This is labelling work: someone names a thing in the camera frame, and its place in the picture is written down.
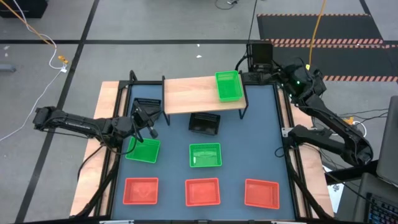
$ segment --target wooden platform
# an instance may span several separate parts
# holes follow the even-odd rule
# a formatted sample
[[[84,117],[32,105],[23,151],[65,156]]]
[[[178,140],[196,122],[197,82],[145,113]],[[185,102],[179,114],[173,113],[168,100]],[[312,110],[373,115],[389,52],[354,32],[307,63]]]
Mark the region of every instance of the wooden platform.
[[[164,82],[166,114],[237,110],[246,107],[244,96],[238,101],[220,102],[214,76],[166,79]]]

